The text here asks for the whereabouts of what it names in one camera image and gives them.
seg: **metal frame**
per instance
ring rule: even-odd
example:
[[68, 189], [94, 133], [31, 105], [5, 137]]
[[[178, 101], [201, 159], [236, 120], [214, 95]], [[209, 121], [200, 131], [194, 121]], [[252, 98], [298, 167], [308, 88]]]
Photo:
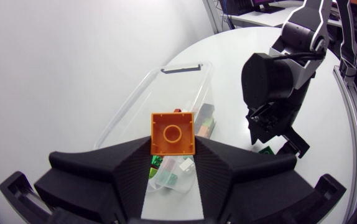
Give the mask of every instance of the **metal frame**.
[[208, 14], [211, 28], [215, 34], [223, 32], [221, 29], [221, 17], [219, 16], [217, 9], [215, 7], [214, 0], [202, 0], [203, 4], [205, 5], [206, 12]]
[[338, 66], [333, 69], [333, 74], [346, 106], [353, 142], [353, 184], [350, 191], [350, 201], [343, 220], [343, 223], [346, 223], [357, 208], [357, 87], [353, 81], [344, 81]]

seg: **white table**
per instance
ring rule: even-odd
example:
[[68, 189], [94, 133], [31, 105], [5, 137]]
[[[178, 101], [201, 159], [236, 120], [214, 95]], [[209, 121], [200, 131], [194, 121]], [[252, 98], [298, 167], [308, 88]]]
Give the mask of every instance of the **white table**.
[[[241, 16], [230, 16], [233, 24], [240, 27], [249, 26], [266, 26], [266, 27], [280, 27], [289, 17], [289, 14], [303, 5], [302, 1], [282, 1], [270, 3], [271, 6], [284, 7], [284, 10], [273, 12], [271, 14], [262, 12], [249, 12]], [[341, 27], [340, 21], [329, 19], [328, 24]]]
[[[258, 151], [270, 146], [277, 152], [285, 143], [275, 137], [267, 144], [251, 145], [248, 109], [241, 89], [243, 64], [254, 52], [267, 53], [281, 30], [271, 27], [249, 27], [217, 34], [190, 46], [169, 65], [209, 60], [215, 68], [212, 80], [216, 126], [211, 139], [242, 149]], [[328, 51], [311, 81], [294, 129], [308, 142], [310, 149], [298, 159], [295, 170], [315, 186], [323, 174], [330, 174], [347, 188], [323, 223], [341, 223], [345, 216], [353, 183], [353, 146], [345, 104], [333, 66], [339, 60]], [[193, 220], [203, 218], [197, 180], [187, 194], [162, 189], [146, 195], [142, 218], [158, 220]]]

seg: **transparent plastic bin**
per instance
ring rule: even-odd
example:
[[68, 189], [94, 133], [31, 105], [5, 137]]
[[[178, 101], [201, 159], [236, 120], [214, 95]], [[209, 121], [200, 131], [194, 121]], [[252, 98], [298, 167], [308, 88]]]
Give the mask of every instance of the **transparent plastic bin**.
[[[132, 92], [97, 140], [95, 149], [113, 146], [151, 135], [151, 114], [174, 109], [194, 112], [195, 134], [209, 138], [213, 131], [212, 64], [195, 62], [160, 67], [150, 71]], [[165, 156], [157, 173], [149, 179], [147, 191], [169, 187], [188, 191], [195, 178], [192, 156]]]

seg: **white wall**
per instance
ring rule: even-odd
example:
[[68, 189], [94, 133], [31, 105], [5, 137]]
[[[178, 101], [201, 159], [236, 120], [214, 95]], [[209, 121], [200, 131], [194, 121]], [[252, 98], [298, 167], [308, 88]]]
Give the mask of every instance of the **white wall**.
[[[92, 149], [150, 69], [212, 34], [202, 0], [0, 0], [0, 183]], [[22, 222], [1, 193], [0, 222]]]

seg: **monitor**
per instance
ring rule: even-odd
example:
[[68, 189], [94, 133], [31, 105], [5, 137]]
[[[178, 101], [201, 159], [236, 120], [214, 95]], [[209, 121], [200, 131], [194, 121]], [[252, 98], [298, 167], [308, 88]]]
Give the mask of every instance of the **monitor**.
[[282, 0], [252, 0], [252, 5], [255, 7], [254, 10], [256, 12], [263, 12], [263, 13], [273, 13], [277, 11], [284, 10], [284, 7], [277, 7], [277, 6], [270, 6], [269, 3], [277, 2]]

